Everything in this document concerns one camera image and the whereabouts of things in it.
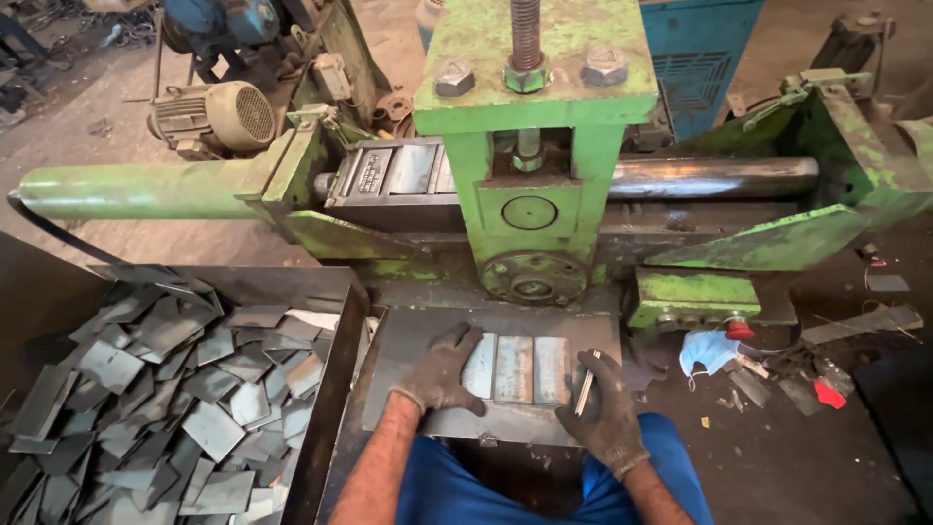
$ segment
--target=work gloves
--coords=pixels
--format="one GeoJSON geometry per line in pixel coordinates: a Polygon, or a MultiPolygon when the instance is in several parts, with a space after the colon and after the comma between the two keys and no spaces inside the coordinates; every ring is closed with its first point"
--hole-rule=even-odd
{"type": "Polygon", "coordinates": [[[556,410],[557,419],[621,481],[629,469],[649,456],[641,442],[632,396],[622,384],[622,367],[604,352],[598,358],[591,351],[580,352],[577,359],[592,370],[594,384],[602,394],[599,418],[578,418],[573,408],[561,406],[556,410]]]}
{"type": "Polygon", "coordinates": [[[460,384],[460,374],[473,349],[482,339],[482,328],[461,322],[428,347],[425,355],[390,391],[411,399],[421,408],[463,407],[477,416],[486,414],[482,399],[460,384]]]}

